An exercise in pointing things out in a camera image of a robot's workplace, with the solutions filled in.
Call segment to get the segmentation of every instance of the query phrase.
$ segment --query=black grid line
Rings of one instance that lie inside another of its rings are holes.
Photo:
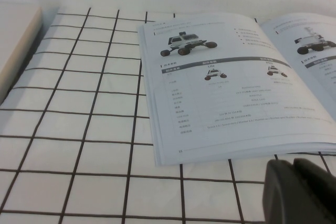
[[[63,52],[37,52],[35,53],[35,55],[37,54],[61,54],[61,55],[68,55],[66,53]],[[85,55],[85,54],[72,54],[72,55],[76,55],[76,56],[87,56],[87,57],[100,57],[100,58],[105,58],[105,56],[103,55]],[[108,58],[116,58],[116,59],[127,59],[127,60],[140,60],[140,58],[132,58],[132,57],[116,57],[116,56],[108,56]]]
[[[42,52],[36,52],[34,55],[40,55],[40,54],[59,54],[59,55],[69,55],[69,53],[66,52],[53,52],[53,51],[42,51]],[[85,54],[72,54],[77,56],[91,56],[91,57],[103,57],[104,55],[85,55]],[[108,56],[108,58],[121,58],[121,59],[134,59],[134,60],[140,60],[140,58],[129,58],[129,57],[114,57],[114,56]]]
[[[46,216],[60,216],[59,212],[41,212],[41,211],[25,211],[25,210],[3,210],[6,214],[26,214],[26,215],[46,215]],[[64,216],[69,217],[94,217],[94,218],[122,218],[122,215],[100,215],[100,214],[79,214],[79,213],[65,213]],[[137,216],[126,215],[127,219],[144,219],[144,220],[179,220],[181,217],[160,217],[160,216]],[[186,218],[186,221],[196,222],[224,222],[224,223],[241,223],[239,220],[230,219],[210,219],[210,218]],[[245,221],[246,224],[264,224],[264,221]]]
[[[62,72],[78,72],[78,73],[97,73],[100,74],[100,72],[92,72],[92,71],[81,71],[81,70],[69,70],[69,69],[56,69],[56,68],[34,68],[34,69],[28,69],[25,71],[30,71],[30,70],[51,70],[51,71],[62,71]],[[119,76],[138,76],[137,74],[131,74],[131,73],[112,73],[112,72],[105,72],[103,74],[117,74]]]
[[[70,38],[45,38],[46,39],[58,39],[58,40],[76,40],[76,39],[70,39]],[[85,42],[96,42],[96,43],[104,43],[104,44],[109,44],[108,41],[102,41],[102,40],[91,40],[91,39],[79,39],[78,41],[85,41]],[[139,44],[134,44],[134,43],[124,43],[124,42],[113,42],[112,44],[123,44],[123,45],[134,45],[138,46]]]
[[[17,169],[0,168],[0,172],[17,172]],[[31,170],[31,169],[21,169],[20,173],[33,173],[33,174],[59,174],[59,175],[73,175],[73,172],[62,172],[57,170]],[[127,174],[117,174],[117,173],[84,173],[76,172],[76,176],[104,176],[104,177],[127,177]],[[151,179],[172,179],[181,180],[180,177],[174,176],[154,176],[154,175],[137,175],[131,174],[131,178],[151,178]],[[233,183],[232,180],[220,180],[220,179],[207,179],[207,178],[185,178],[184,181],[200,181],[200,182],[214,182],[214,183]],[[236,181],[237,184],[258,184],[263,185],[263,182],[258,181]]]
[[[18,136],[18,135],[0,135],[0,138],[23,138],[23,139],[31,139],[31,136]],[[74,138],[61,138],[61,137],[49,137],[49,136],[35,136],[34,139],[43,139],[43,140],[55,140],[55,141],[69,141],[69,142],[81,142],[82,139],[74,139]],[[85,140],[87,143],[109,143],[109,144],[131,144],[131,142],[127,141],[109,141],[109,140]],[[146,145],[153,146],[150,143],[133,143],[134,145]]]
[[[181,181],[182,224],[186,224],[186,220],[185,220],[184,182],[183,182],[183,164],[180,164],[180,181]]]
[[[231,177],[232,177],[233,186],[234,186],[234,189],[235,189],[236,200],[237,200],[237,205],[238,205],[238,211],[239,211],[239,216],[240,216],[241,224],[245,224],[246,222],[244,221],[243,211],[241,210],[241,205],[240,205],[240,200],[239,200],[239,193],[238,193],[237,184],[236,184],[236,180],[235,180],[235,174],[234,174],[234,171],[233,171],[232,161],[231,161],[231,159],[229,159],[228,161],[229,161],[229,166],[230,166],[230,171],[231,171]]]
[[[45,89],[45,90],[53,90],[53,88],[43,88],[43,87],[16,87],[14,89]],[[95,90],[80,90],[80,89],[57,89],[59,91],[69,91],[69,92],[84,92],[84,93],[95,93]],[[128,94],[128,95],[136,95],[136,93],[126,93],[126,92],[113,92],[113,91],[98,91],[98,93],[103,94]]]
[[[81,28],[80,26],[68,26],[68,25],[51,25],[50,27],[71,27],[71,28]],[[97,30],[106,30],[106,31],[113,31],[113,29],[109,28],[101,28],[101,27],[84,27],[84,29],[97,29]],[[124,31],[125,33],[137,33],[137,31],[128,31],[128,30],[118,30],[115,31]]]
[[[145,23],[147,23],[147,12],[145,16]],[[124,204],[122,209],[122,219],[121,224],[125,224],[125,217],[126,217],[126,209],[127,209],[127,201],[128,201],[128,193],[130,188],[130,180],[131,180],[131,168],[132,168],[132,158],[133,158],[133,147],[134,147],[134,138],[135,138],[135,128],[136,128],[136,120],[138,114],[138,104],[139,104],[139,93],[140,93],[140,82],[141,82],[141,70],[142,70],[142,61],[140,61],[139,66],[139,75],[138,75],[138,89],[137,95],[135,100],[135,107],[134,107],[134,119],[133,119],[133,129],[132,129],[132,139],[131,139],[131,148],[130,148],[130,157],[128,162],[128,170],[127,170],[127,180],[126,180],[126,187],[125,187],[125,197],[124,197]]]
[[[70,13],[58,13],[57,15],[85,16],[84,14],[70,14]],[[99,15],[89,15],[89,17],[113,18],[113,19],[115,19],[115,17],[99,16]],[[118,18],[118,19],[121,19],[121,20],[130,20],[130,21],[142,21],[142,22],[155,22],[153,20],[142,20],[142,19],[134,19],[134,18]]]
[[[86,125],[85,130],[84,130],[84,134],[83,134],[83,138],[82,138],[83,141],[81,142],[81,145],[80,145],[80,148],[79,148],[79,152],[78,152],[78,155],[77,155],[77,159],[76,159],[76,163],[75,163],[75,166],[73,168],[73,173],[72,173],[72,176],[71,176],[71,179],[70,179],[69,188],[68,188],[68,191],[67,191],[67,194],[66,194],[66,198],[65,198],[65,201],[64,201],[64,204],[63,204],[61,216],[59,218],[59,222],[58,222],[59,224],[61,224],[62,221],[63,221],[64,213],[65,213],[65,210],[66,210],[67,205],[68,205],[68,200],[69,200],[69,197],[70,197],[70,192],[71,192],[71,189],[72,189],[72,185],[74,184],[75,175],[76,175],[76,172],[77,172],[80,156],[81,156],[81,153],[82,153],[82,150],[83,150],[83,147],[84,147],[84,143],[85,143],[84,140],[86,139],[86,135],[87,135],[87,132],[88,132],[88,129],[89,129],[89,125],[90,125],[90,122],[91,122],[93,110],[94,110],[94,107],[95,107],[95,104],[96,104],[96,100],[97,100],[97,96],[98,96],[98,91],[99,91],[99,88],[100,88],[100,83],[101,83],[101,80],[103,78],[104,69],[105,69],[106,62],[108,60],[108,55],[109,55],[109,52],[110,52],[110,48],[111,48],[111,45],[112,45],[112,39],[113,39],[113,35],[114,35],[114,29],[116,28],[116,25],[117,25],[118,16],[119,16],[119,10],[117,12],[116,20],[114,22],[113,32],[112,32],[112,35],[111,35],[111,38],[110,38],[110,43],[109,43],[109,46],[108,46],[108,49],[107,49],[107,52],[106,52],[106,57],[105,57],[105,60],[104,60],[104,63],[103,63],[102,69],[101,69],[101,74],[100,74],[100,77],[99,77],[96,93],[94,95],[94,99],[93,99],[91,110],[90,110],[90,115],[89,115],[89,118],[88,118],[88,121],[87,121],[87,125]]]
[[[51,70],[51,71],[62,71],[61,69],[57,68],[28,68],[25,70],[26,71],[31,71],[31,70]],[[100,72],[94,72],[94,71],[81,71],[81,70],[70,70],[66,69],[65,72],[76,72],[76,73],[100,73]]]
[[[322,161],[323,161],[323,163],[324,163],[325,168],[327,169],[327,172],[328,172],[329,174],[331,174],[331,172],[330,172],[330,170],[329,170],[329,167],[328,167],[328,165],[327,165],[327,163],[326,163],[326,160],[324,159],[322,153],[319,152],[319,155],[320,155],[320,157],[321,157],[321,159],[322,159]]]
[[[28,110],[28,109],[0,109],[0,111],[22,111],[22,112],[50,112],[50,113],[60,113],[60,114],[71,114],[71,115],[102,115],[102,116],[116,116],[119,118],[133,118],[133,115],[119,115],[119,114],[102,114],[102,113],[84,113],[84,112],[70,112],[70,111],[57,111],[57,110]],[[137,118],[149,119],[148,116],[138,115]]]
[[[45,107],[45,109],[44,109],[44,111],[43,111],[43,113],[42,113],[42,115],[41,115],[41,117],[40,117],[40,119],[39,119],[39,121],[38,121],[38,123],[37,123],[37,125],[36,125],[36,127],[35,127],[35,129],[34,129],[34,131],[33,131],[33,134],[32,134],[32,136],[31,136],[31,138],[30,138],[29,144],[27,145],[27,148],[26,148],[26,150],[25,150],[25,152],[24,152],[24,155],[23,155],[23,157],[22,157],[22,159],[21,159],[21,162],[20,162],[20,164],[19,164],[18,171],[15,173],[15,176],[14,176],[14,178],[13,178],[13,180],[12,180],[12,182],[11,182],[11,184],[10,184],[10,186],[9,186],[9,188],[8,188],[8,190],[7,190],[7,192],[6,192],[6,195],[5,195],[4,199],[3,199],[3,201],[2,201],[2,204],[1,204],[1,206],[0,206],[0,215],[1,215],[1,213],[2,213],[2,211],[3,211],[3,209],[4,209],[4,207],[5,207],[5,204],[6,204],[6,202],[7,202],[7,199],[8,199],[8,197],[9,197],[11,191],[12,191],[13,185],[14,185],[14,183],[15,183],[15,181],[16,181],[18,175],[19,175],[19,171],[21,170],[21,168],[22,168],[22,166],[23,166],[23,163],[24,163],[24,161],[25,161],[25,159],[26,159],[26,157],[27,157],[27,155],[28,155],[29,149],[30,149],[30,147],[31,147],[31,144],[33,143],[33,140],[34,140],[35,134],[36,134],[36,132],[37,132],[37,130],[38,130],[38,127],[40,126],[40,124],[41,124],[41,122],[42,122],[42,120],[43,120],[43,117],[44,117],[44,115],[46,114],[46,111],[47,111],[47,109],[48,109],[48,107],[49,107],[49,105],[50,105],[50,103],[51,103],[51,100],[52,100],[53,97],[54,97],[54,94],[55,94],[55,92],[56,92],[56,89],[57,89],[57,87],[58,87],[58,85],[59,85],[59,83],[60,83],[60,81],[61,81],[61,78],[62,78],[62,76],[63,76],[63,74],[64,74],[64,70],[65,70],[66,67],[67,67],[67,64],[68,64],[68,62],[69,62],[69,60],[70,60],[70,58],[71,58],[71,55],[72,55],[72,53],[73,53],[73,51],[74,51],[74,49],[75,49],[75,47],[76,47],[77,41],[78,41],[78,39],[79,39],[79,37],[80,37],[82,31],[83,31],[83,27],[84,27],[84,25],[85,25],[85,23],[86,23],[86,21],[87,21],[87,19],[88,19],[88,15],[89,15],[90,11],[91,11],[91,8],[89,8],[89,10],[88,10],[88,12],[87,12],[87,14],[86,14],[86,17],[85,17],[84,23],[83,23],[83,25],[82,25],[82,28],[81,28],[81,30],[80,30],[78,36],[77,36],[77,40],[75,41],[74,46],[72,47],[72,50],[71,50],[71,52],[70,52],[70,54],[69,54],[69,56],[68,56],[68,59],[67,59],[65,65],[64,65],[64,67],[63,67],[63,71],[62,71],[62,73],[60,74],[60,76],[59,76],[59,78],[58,78],[58,80],[57,80],[57,82],[56,82],[55,88],[53,89],[53,91],[52,91],[52,93],[51,93],[51,96],[50,96],[50,98],[49,98],[49,100],[48,100],[48,102],[47,102],[47,105],[46,105],[46,107]]]

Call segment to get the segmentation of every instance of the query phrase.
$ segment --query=open book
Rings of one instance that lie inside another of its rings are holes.
[[[139,27],[157,165],[336,150],[336,18]]]

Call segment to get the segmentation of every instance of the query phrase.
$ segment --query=black object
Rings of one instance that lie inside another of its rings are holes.
[[[262,203],[267,224],[334,224],[336,177],[303,158],[271,160]]]

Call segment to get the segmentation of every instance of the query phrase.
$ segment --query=robot car illustration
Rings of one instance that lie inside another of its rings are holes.
[[[215,77],[215,76],[220,76],[221,78],[226,78],[227,75],[220,72],[218,69],[211,69],[208,71],[208,74],[206,75],[206,77],[204,78],[204,80],[208,81],[211,79],[211,77]]]
[[[279,69],[277,69],[276,67],[274,67],[274,66],[270,66],[270,67],[268,67],[268,72],[267,72],[267,74],[268,74],[269,76],[272,76],[274,73],[279,73],[279,74],[281,74],[283,77],[287,77],[287,75],[286,75],[284,72],[279,71]]]
[[[206,40],[199,39],[196,34],[186,34],[185,31],[181,32],[179,36],[169,38],[168,45],[171,50],[161,51],[161,56],[168,56],[170,52],[177,49],[179,55],[188,55],[197,46],[205,46],[207,48],[217,47],[217,43],[206,42]]]
[[[298,48],[297,52],[301,55],[309,53],[309,49],[314,51],[323,51],[325,47],[336,47],[336,44],[331,41],[326,41],[321,35],[315,33],[312,28],[305,27],[309,36],[298,38],[295,40],[295,44],[300,43],[301,47]]]

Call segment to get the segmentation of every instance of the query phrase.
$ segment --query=book page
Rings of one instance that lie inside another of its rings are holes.
[[[254,20],[199,15],[139,33],[158,163],[335,141],[333,119]]]
[[[265,22],[261,27],[336,119],[336,19],[296,13]]]

